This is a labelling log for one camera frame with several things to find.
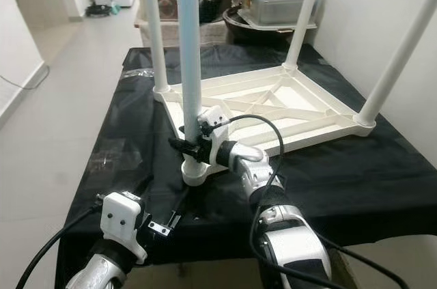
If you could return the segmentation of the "white plastic children table top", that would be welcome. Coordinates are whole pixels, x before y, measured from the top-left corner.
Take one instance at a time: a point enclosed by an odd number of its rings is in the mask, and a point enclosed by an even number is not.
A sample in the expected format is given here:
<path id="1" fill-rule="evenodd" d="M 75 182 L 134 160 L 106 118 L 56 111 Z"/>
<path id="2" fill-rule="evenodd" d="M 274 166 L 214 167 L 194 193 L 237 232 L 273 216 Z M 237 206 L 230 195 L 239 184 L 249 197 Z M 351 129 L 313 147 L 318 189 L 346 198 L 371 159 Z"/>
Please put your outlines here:
<path id="1" fill-rule="evenodd" d="M 155 92 L 156 100 L 171 118 L 173 138 L 184 139 L 182 83 L 169 88 Z M 375 128 L 357 124 L 356 112 L 314 79 L 299 70 L 288 74 L 282 66 L 201 79 L 201 112 L 212 106 L 219 106 L 228 117 L 229 140 L 269 156 L 347 135 L 368 136 Z M 188 186 L 199 186 L 223 170 L 184 156 L 182 173 Z"/>

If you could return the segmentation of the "grey cloth covered ledge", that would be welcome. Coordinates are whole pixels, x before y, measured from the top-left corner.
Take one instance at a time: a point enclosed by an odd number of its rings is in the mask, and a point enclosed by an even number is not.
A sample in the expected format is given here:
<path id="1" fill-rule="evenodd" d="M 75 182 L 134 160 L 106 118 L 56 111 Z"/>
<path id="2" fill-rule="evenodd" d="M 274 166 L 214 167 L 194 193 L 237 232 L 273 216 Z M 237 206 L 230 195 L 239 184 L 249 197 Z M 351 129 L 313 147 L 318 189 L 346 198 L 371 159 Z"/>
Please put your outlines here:
<path id="1" fill-rule="evenodd" d="M 177 21 L 161 21 L 161 45 L 162 46 L 178 46 L 178 25 Z M 141 36 L 141 44 L 149 48 L 151 46 L 151 27 L 146 20 L 138 18 L 134 22 L 135 29 L 138 29 Z"/>

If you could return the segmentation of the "clear plastic storage box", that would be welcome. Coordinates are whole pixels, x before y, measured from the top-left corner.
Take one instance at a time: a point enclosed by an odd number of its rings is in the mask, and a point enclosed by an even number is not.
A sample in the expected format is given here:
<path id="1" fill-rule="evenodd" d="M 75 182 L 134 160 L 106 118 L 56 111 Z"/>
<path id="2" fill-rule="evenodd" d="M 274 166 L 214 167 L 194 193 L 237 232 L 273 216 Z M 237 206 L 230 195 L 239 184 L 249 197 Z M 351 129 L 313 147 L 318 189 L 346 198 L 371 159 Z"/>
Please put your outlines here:
<path id="1" fill-rule="evenodd" d="M 253 26 L 294 27 L 304 0 L 241 0 L 240 16 Z"/>

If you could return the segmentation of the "black round basin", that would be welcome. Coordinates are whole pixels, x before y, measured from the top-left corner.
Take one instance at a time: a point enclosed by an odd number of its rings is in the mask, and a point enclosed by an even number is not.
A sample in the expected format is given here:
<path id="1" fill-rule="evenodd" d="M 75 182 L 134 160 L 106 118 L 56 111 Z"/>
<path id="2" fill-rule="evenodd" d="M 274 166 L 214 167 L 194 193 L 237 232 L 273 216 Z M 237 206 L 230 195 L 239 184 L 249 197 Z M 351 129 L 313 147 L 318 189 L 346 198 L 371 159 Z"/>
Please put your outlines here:
<path id="1" fill-rule="evenodd" d="M 238 14 L 240 7 L 225 9 L 222 20 L 227 26 L 229 42 L 237 45 L 282 46 L 293 36 L 293 29 L 256 29 Z"/>

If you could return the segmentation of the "clear plastic wrap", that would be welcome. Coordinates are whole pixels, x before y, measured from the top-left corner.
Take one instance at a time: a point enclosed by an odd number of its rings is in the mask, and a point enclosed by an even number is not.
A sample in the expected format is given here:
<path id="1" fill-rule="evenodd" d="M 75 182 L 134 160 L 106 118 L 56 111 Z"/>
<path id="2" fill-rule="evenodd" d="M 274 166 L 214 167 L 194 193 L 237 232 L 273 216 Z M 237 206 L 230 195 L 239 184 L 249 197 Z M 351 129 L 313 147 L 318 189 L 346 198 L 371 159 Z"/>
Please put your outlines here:
<path id="1" fill-rule="evenodd" d="M 129 79 L 129 77 L 147 77 L 153 79 L 155 77 L 155 70 L 153 68 L 132 68 L 122 73 L 122 79 Z"/>

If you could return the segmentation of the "clear tape patch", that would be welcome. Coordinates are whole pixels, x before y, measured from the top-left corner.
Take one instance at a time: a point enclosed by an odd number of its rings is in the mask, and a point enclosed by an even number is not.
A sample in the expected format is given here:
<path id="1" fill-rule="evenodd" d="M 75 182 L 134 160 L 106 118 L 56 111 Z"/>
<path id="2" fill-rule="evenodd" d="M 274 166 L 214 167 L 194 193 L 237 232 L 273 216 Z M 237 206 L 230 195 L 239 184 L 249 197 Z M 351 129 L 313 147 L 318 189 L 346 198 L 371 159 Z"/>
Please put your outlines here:
<path id="1" fill-rule="evenodd" d="M 137 167 L 140 154 L 124 139 L 101 140 L 91 153 L 88 169 L 91 171 L 123 171 Z"/>

